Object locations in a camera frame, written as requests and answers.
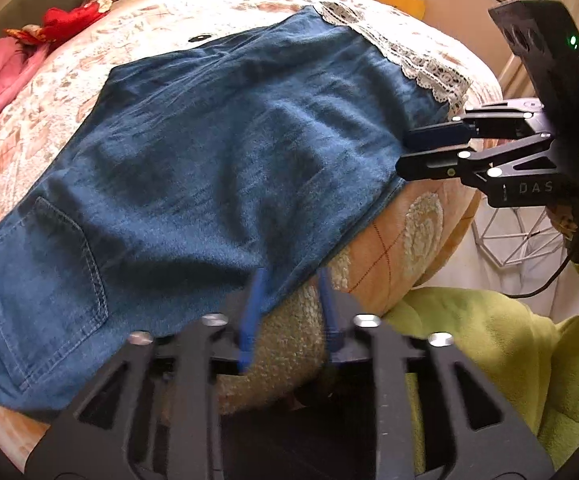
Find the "black cable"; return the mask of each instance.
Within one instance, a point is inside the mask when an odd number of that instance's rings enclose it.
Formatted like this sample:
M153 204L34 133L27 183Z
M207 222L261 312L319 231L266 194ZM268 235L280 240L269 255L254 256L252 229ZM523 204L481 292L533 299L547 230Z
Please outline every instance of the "black cable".
M563 272L565 270L565 267L567 267L567 264L569 263L569 261L570 261L570 257L568 254L565 257L565 259L563 260L563 263L561 264L561 266L558 267L558 269L556 269L556 272L554 274L552 274L552 277L549 278L542 287L537 288L537 290L535 290L534 292L530 292L529 294L505 294L505 296L507 296L508 298L511 298L512 300L526 300L527 298L533 298L534 296L547 290L547 288L552 283L554 283L556 278L558 278L561 275L561 272Z

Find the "lace trim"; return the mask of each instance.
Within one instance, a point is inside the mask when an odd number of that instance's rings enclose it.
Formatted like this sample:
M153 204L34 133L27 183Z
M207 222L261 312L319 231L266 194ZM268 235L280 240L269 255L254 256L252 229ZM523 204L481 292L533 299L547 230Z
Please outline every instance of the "lace trim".
M390 13L381 13L381 23L374 25L371 21L379 21L375 13L372 13L372 20L368 20L362 10L338 2L314 3L314 9L327 23L347 26L362 34L383 56L399 65L407 78L415 80L421 88L431 90L437 102L448 103L449 116L461 112L472 81L439 59L422 54L420 48L417 50L414 47L416 38L404 37L395 41L381 34L379 27L383 30L389 28L385 26L383 18L389 19ZM408 42L412 44L411 47L406 45Z

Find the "blue garment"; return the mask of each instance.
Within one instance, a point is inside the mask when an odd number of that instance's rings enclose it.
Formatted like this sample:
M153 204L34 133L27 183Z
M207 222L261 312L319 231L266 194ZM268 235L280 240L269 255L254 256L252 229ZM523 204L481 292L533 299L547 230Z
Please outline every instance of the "blue garment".
M0 404L58 410L133 330L278 305L401 189L404 131L447 105L308 7L110 72L0 223Z

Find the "silver bolt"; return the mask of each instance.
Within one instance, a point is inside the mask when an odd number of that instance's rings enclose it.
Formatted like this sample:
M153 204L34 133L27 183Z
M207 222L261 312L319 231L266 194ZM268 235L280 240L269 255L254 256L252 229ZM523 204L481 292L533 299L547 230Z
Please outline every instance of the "silver bolt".
M137 346L147 346L151 345L154 342L154 338L152 337L150 332L132 332L128 337L128 342L132 345Z
M205 314L202 317L202 322L207 326L224 326L228 323L228 316L223 314Z
M359 314L354 316L354 324L361 328L376 328L380 325L380 317L374 314Z
M429 344L432 346L436 346L437 348L443 346L452 346L454 344L454 336L447 332L436 332L431 334L427 340Z
M497 176L501 176L503 174L503 170L501 168L490 168L487 170L487 174L496 178Z

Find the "white metal frame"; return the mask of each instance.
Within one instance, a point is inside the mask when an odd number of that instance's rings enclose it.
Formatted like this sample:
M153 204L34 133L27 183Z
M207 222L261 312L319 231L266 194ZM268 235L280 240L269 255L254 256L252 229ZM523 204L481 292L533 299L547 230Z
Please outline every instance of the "white metal frame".
M487 223L487 226L483 229L482 233L478 230L476 219L472 222L472 231L478 249L482 251L497 267L503 269L504 267L517 266L528 260L549 256L563 247L563 237L558 231L551 227L551 225L549 227L540 227L543 220L547 217L546 209L543 209L542 213L538 216L538 219L529 230L525 228L524 221L519 214L519 208L512 207L510 209L518 220L519 232L506 235L487 234L500 211L499 209L494 210L492 218L490 218L490 221ZM504 260L501 260L488 246L487 242L489 240L503 240L510 238L519 238L521 241ZM538 247L533 247L534 242L537 240L540 240L542 243L540 243Z

